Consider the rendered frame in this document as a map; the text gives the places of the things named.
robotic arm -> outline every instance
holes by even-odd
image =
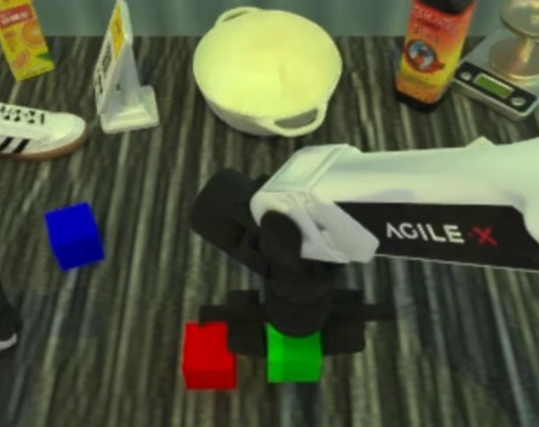
[[[539,138],[494,146],[362,153],[348,145],[297,151],[271,177],[217,173],[192,227],[263,278],[255,291],[205,306],[229,325],[229,349],[262,356],[264,325],[321,333],[326,355],[364,349],[367,321],[391,303],[335,289],[348,262],[397,256],[539,271]]]

pot handle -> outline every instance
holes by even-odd
[[[258,119],[256,120],[256,123],[265,130],[276,133],[277,135],[285,136],[286,138],[295,138],[297,136],[311,133],[320,127],[325,121],[327,107],[327,102],[324,102],[320,106],[316,107],[317,114],[315,115],[313,121],[302,127],[288,129],[278,125],[275,119]]]
[[[217,25],[220,25],[226,22],[227,20],[233,20],[234,18],[237,18],[240,15],[244,15],[250,12],[259,12],[260,10],[261,10],[260,8],[252,7],[252,6],[240,6],[240,7],[235,7],[233,9],[229,9],[218,17],[218,19],[214,23],[214,26],[216,27]]]

cube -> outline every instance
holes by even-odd
[[[52,253],[63,270],[105,258],[100,232],[87,202],[44,215]]]
[[[323,352],[321,334],[293,338],[266,325],[269,383],[318,383]]]
[[[187,389],[236,389],[236,355],[229,352],[227,340],[223,322],[185,325],[182,375]]]

white plastic holder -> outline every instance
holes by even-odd
[[[125,0],[117,0],[94,72],[96,105],[104,133],[159,124],[157,98],[141,86],[133,54],[133,32]]]

blue cube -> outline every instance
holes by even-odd
[[[44,214],[52,253],[63,270],[105,258],[98,224],[87,202]]]

